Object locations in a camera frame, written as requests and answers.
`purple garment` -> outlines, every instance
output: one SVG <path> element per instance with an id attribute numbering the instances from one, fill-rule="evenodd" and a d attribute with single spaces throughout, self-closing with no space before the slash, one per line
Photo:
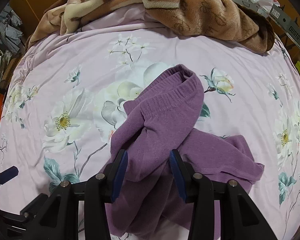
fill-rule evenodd
<path id="1" fill-rule="evenodd" d="M 114 160 L 128 142 L 129 163 L 120 196 L 114 204 L 106 204 L 113 235 L 128 232 L 148 239 L 161 216 L 190 228 L 193 205 L 178 195 L 168 162 L 172 149 L 212 180 L 236 179 L 249 191 L 261 178 L 264 166 L 254 162 L 243 136 L 221 139 L 193 128 L 203 97 L 199 78 L 177 65 L 123 105 L 128 117 L 112 135 L 110 151 Z M 219 236 L 220 210 L 215 202 L 215 239 Z"/>

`metal screw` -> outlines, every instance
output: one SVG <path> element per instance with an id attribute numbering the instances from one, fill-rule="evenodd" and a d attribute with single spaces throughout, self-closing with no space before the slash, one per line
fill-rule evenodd
<path id="1" fill-rule="evenodd" d="M 96 175 L 96 179 L 103 179 L 105 177 L 105 175 L 103 173 L 98 173 Z"/>
<path id="2" fill-rule="evenodd" d="M 67 181 L 67 180 L 64 180 L 64 181 L 62 181 L 61 183 L 60 183 L 60 186 L 61 187 L 66 187 L 66 186 L 68 186 L 69 185 L 69 181 Z"/>
<path id="3" fill-rule="evenodd" d="M 229 185 L 232 186 L 232 187 L 235 187 L 235 186 L 238 185 L 238 182 L 234 179 L 231 179 L 231 180 L 229 180 Z"/>
<path id="4" fill-rule="evenodd" d="M 193 177 L 194 177 L 195 179 L 202 179 L 202 174 L 196 172 L 195 174 L 193 174 Z"/>

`bed sheet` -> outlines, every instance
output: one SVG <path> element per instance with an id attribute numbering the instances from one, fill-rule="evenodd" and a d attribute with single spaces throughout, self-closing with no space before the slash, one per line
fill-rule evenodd
<path id="1" fill-rule="evenodd" d="M 120 8 L 73 34 L 50 35 L 29 49 L 9 87 L 0 171 L 15 165 L 19 175 L 1 186 L 0 208 L 19 213 L 62 180 L 96 174 L 127 117 L 122 104 L 167 68 L 184 64 L 206 91 L 195 127 L 246 138 L 255 161 L 265 165 L 250 197 L 278 239 L 291 239 L 300 225 L 300 77 L 282 48 L 276 41 L 259 55 L 236 42 L 177 36 L 143 5 Z M 81 239 L 83 227 L 80 212 Z M 187 235 L 164 221 L 152 239 Z"/>

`plastic bag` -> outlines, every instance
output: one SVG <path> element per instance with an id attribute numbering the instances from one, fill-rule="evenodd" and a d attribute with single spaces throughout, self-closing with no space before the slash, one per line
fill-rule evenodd
<path id="1" fill-rule="evenodd" d="M 272 5 L 280 6 L 280 3 L 277 0 L 251 0 L 253 3 L 258 3 L 258 5 L 270 13 Z"/>

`brown blanket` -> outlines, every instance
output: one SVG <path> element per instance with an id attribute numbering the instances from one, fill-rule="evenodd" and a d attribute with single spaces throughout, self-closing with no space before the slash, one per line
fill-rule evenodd
<path id="1" fill-rule="evenodd" d="M 270 50 L 274 44 L 270 23 L 231 0 L 60 0 L 43 15 L 29 39 L 29 47 L 55 31 L 60 31 L 60 35 L 73 33 L 79 27 L 133 3 L 143 3 L 147 13 L 181 35 L 238 41 L 259 53 Z"/>

